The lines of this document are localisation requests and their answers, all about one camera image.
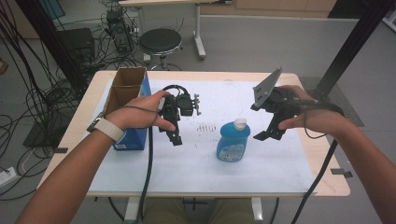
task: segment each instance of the stool seat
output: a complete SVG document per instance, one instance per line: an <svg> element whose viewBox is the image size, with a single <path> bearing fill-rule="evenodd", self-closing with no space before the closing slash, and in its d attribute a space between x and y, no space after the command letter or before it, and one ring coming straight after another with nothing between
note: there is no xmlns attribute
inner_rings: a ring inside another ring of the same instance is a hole
<svg viewBox="0 0 396 224"><path fill-rule="evenodd" d="M150 55L170 54L179 48L181 35L171 29L154 29L139 38L141 49Z"/></svg>

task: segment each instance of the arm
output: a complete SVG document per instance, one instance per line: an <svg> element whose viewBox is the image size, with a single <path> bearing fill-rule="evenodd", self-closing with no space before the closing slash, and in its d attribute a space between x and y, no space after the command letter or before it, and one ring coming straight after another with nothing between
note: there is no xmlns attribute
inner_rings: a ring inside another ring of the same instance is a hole
<svg viewBox="0 0 396 224"><path fill-rule="evenodd" d="M302 89L287 86L300 99ZM396 223L396 166L352 122L329 110L310 110L308 129L328 133L340 144L383 223ZM304 114L279 123L279 129L304 127Z"/></svg>
<svg viewBox="0 0 396 224"><path fill-rule="evenodd" d="M152 96L133 99L127 105L157 110L160 99L168 94L159 91ZM175 126L155 113L122 108L106 116L121 129L144 128L151 124L173 131ZM43 182L26 205L17 223L70 223L79 209L91 182L113 140L94 130L82 140Z"/></svg>

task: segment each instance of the blue bottle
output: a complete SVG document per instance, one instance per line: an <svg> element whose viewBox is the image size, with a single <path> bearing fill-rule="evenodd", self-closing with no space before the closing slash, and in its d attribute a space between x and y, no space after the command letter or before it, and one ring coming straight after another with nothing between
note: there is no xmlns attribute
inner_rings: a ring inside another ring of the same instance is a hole
<svg viewBox="0 0 396 224"><path fill-rule="evenodd" d="M236 119L224 124L221 129L217 156L221 161L240 161L247 147L250 128L246 119Z"/></svg>

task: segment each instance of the bottle label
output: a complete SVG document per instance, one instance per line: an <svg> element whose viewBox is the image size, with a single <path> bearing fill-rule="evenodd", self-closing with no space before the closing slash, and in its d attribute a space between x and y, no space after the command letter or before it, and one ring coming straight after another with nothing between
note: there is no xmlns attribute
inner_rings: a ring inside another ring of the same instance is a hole
<svg viewBox="0 0 396 224"><path fill-rule="evenodd" d="M219 158L222 161L240 161L244 155L244 148L242 144L224 147L219 154Z"/></svg>

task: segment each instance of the blue box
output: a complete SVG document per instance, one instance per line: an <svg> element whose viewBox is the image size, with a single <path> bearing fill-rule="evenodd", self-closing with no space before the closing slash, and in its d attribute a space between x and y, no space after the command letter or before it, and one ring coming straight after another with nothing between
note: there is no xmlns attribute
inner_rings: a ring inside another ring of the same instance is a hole
<svg viewBox="0 0 396 224"><path fill-rule="evenodd" d="M151 95L146 67L124 67L117 71L105 105L105 114L125 105L137 96ZM148 129L130 128L113 144L116 150L143 150Z"/></svg>

